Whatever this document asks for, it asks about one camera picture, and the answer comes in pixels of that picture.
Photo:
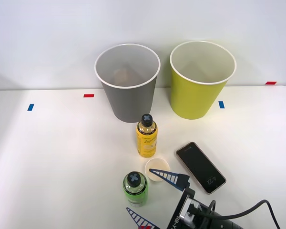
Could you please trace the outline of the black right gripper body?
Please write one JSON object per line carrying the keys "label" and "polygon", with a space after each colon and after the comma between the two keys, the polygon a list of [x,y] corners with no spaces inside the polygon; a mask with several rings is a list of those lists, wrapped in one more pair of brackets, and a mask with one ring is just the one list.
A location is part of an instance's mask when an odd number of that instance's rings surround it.
{"label": "black right gripper body", "polygon": [[194,216],[188,209],[194,199],[195,191],[187,187],[173,213],[173,216],[167,226],[167,229],[194,229]]}

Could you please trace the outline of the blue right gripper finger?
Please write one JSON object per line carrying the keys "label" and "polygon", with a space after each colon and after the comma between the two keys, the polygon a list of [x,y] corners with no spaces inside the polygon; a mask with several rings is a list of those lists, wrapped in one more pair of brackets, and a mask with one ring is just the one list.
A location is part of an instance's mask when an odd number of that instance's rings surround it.
{"label": "blue right gripper finger", "polygon": [[126,210],[137,225],[138,229],[160,229],[158,226],[137,214],[129,207],[127,207]]}
{"label": "blue right gripper finger", "polygon": [[190,186],[189,183],[190,177],[186,174],[177,174],[170,171],[153,169],[153,168],[150,168],[149,171],[180,191],[184,191],[186,188]]}

